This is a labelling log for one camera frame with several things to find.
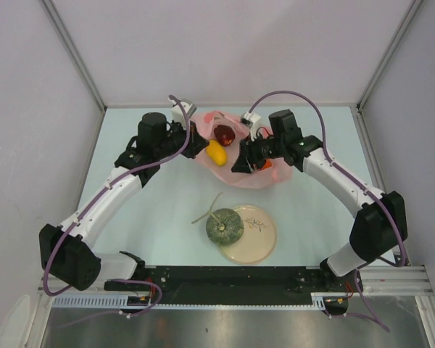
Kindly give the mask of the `pink plastic bag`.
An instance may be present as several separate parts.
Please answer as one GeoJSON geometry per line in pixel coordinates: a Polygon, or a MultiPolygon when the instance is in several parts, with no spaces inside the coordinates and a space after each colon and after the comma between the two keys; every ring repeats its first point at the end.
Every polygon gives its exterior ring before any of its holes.
{"type": "Polygon", "coordinates": [[[213,130],[217,125],[232,127],[236,134],[234,142],[230,146],[224,146],[227,154],[227,162],[224,166],[217,166],[206,154],[200,152],[195,161],[207,168],[222,182],[239,188],[262,189],[276,183],[282,183],[292,178],[293,170],[283,159],[270,159],[272,167],[265,170],[258,170],[252,174],[232,173],[231,167],[239,155],[239,141],[249,135],[249,129],[239,122],[239,116],[213,110],[211,112],[199,112],[191,117],[195,122],[199,134],[207,140],[216,140],[213,130]]]}

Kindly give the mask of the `yellow fake mango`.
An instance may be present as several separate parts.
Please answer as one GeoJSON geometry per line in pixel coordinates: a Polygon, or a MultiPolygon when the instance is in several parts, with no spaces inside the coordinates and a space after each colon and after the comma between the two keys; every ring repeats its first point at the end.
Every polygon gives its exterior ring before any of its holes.
{"type": "Polygon", "coordinates": [[[217,165],[224,166],[227,162],[227,154],[223,146],[216,140],[210,140],[209,145],[205,149],[207,156],[217,165]]]}

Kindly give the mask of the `dark red fake apple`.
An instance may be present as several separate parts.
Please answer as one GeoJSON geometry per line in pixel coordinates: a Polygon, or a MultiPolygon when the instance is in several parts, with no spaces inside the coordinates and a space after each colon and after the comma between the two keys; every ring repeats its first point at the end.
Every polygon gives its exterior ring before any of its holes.
{"type": "Polygon", "coordinates": [[[230,146],[235,138],[236,134],[232,127],[227,125],[217,125],[213,130],[216,141],[221,146],[230,146]]]}

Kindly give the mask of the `green fake melon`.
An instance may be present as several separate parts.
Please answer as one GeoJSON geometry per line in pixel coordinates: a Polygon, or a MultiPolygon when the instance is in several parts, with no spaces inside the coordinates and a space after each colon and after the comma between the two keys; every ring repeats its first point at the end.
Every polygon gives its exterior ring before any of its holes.
{"type": "Polygon", "coordinates": [[[237,211],[231,208],[214,209],[215,203],[223,193],[220,192],[212,201],[208,211],[193,220],[196,224],[206,218],[205,232],[207,238],[219,247],[235,244],[244,233],[244,222],[237,211]]]}

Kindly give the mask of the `orange fake orange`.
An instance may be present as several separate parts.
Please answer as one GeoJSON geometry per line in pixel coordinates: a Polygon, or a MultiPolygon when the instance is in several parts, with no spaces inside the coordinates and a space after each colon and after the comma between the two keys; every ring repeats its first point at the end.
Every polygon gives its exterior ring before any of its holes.
{"type": "Polygon", "coordinates": [[[265,160],[265,164],[262,166],[261,170],[265,170],[265,169],[268,169],[270,167],[272,167],[272,162],[269,159],[267,159],[267,160],[265,160]]]}

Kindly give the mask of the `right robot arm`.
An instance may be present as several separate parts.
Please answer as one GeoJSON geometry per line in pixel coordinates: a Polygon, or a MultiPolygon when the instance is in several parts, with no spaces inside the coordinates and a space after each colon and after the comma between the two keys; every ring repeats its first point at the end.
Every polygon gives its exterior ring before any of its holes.
{"type": "Polygon", "coordinates": [[[294,113],[288,109],[270,115],[272,133],[260,134],[261,117],[246,112],[240,123],[249,135],[239,142],[234,173],[252,174],[268,160],[284,162],[327,188],[355,219],[348,242],[320,266],[321,285],[336,291],[346,275],[374,262],[394,247],[404,248],[407,239],[405,201],[396,191],[389,193],[371,186],[342,167],[316,136],[303,136],[294,113]]]}

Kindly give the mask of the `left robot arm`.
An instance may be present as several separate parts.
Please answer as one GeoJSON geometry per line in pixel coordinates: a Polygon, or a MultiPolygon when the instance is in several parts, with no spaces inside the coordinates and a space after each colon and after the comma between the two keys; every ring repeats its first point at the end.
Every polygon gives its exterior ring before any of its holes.
{"type": "Polygon", "coordinates": [[[144,285],[146,273],[139,258],[127,252],[95,254],[93,246],[117,211],[143,189],[160,166],[178,155],[195,158],[208,145],[188,112],[167,121],[159,112],[146,113],[138,133],[115,161],[106,181],[90,201],[57,226],[45,225],[39,233],[43,290],[53,297],[49,276],[79,291],[95,281],[121,281],[129,289],[144,285]]]}

